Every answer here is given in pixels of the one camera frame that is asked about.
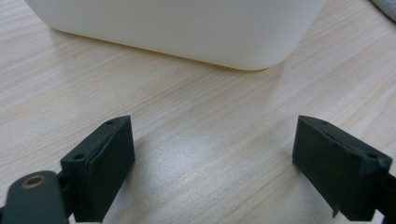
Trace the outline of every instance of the wooden table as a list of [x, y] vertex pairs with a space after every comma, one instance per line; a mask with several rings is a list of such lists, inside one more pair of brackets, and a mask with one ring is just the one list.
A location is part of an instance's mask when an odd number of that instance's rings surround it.
[[297, 117], [396, 158], [396, 25], [369, 1], [329, 0], [286, 61], [243, 72], [58, 32], [2, 0], [0, 106], [1, 205], [131, 115], [137, 161], [105, 223], [348, 223], [291, 164]]

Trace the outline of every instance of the black 3d-printed part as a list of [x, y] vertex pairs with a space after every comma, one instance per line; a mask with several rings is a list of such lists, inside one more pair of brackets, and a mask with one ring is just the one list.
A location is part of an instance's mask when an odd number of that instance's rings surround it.
[[15, 181], [8, 190], [2, 224], [66, 224], [58, 176], [51, 171], [32, 173]]
[[77, 222], [102, 222], [134, 163], [129, 116], [102, 124], [61, 159], [64, 181], [73, 186]]
[[373, 218], [375, 191], [388, 174], [392, 158], [330, 123], [300, 116], [293, 163], [315, 186], [335, 216]]

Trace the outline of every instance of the wood grain surface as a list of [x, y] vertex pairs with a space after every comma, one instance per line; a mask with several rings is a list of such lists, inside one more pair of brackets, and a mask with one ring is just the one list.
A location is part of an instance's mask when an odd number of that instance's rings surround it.
[[289, 58], [258, 72], [65, 34], [0, 0], [0, 205], [131, 115], [137, 160], [105, 223], [348, 223], [291, 164], [297, 117], [396, 158], [395, 74], [396, 25], [365, 0], [329, 0]]

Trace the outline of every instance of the white plastic box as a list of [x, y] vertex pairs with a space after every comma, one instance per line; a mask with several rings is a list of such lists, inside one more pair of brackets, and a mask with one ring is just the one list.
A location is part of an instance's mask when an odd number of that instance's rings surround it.
[[25, 0], [50, 27], [259, 70], [295, 49], [325, 0]]

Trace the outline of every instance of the gray fabric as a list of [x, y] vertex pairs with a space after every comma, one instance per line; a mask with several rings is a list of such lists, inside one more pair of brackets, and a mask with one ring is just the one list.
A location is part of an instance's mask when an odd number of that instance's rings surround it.
[[396, 21], [396, 0], [371, 0], [387, 16]]

